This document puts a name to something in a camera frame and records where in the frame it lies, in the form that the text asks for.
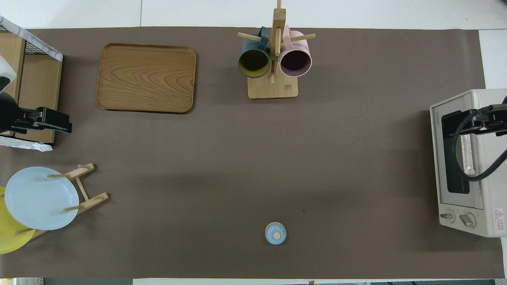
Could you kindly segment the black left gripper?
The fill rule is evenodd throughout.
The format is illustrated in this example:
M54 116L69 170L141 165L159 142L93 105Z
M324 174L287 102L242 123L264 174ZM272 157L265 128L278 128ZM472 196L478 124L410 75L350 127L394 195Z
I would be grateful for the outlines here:
M27 130L53 130L60 132L72 132L72 124L69 115L46 107L37 108L37 121L43 124L35 124L35 120L25 117L35 110L20 108L11 95L6 92L0 94L0 128L1 132L11 131L26 134Z

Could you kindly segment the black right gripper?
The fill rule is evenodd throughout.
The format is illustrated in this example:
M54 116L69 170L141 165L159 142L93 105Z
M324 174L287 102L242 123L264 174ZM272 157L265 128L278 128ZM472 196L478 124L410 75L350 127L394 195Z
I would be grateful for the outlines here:
M478 114L471 118L471 124L493 124L494 121L500 121L499 131L495 129L487 129L485 127L467 127L464 126L460 131L460 135L485 135L488 133L496 133L496 137L501 137L507 133L507 97L502 101L500 107L496 107L496 118L494 115ZM454 137L459 124L448 124L448 138Z

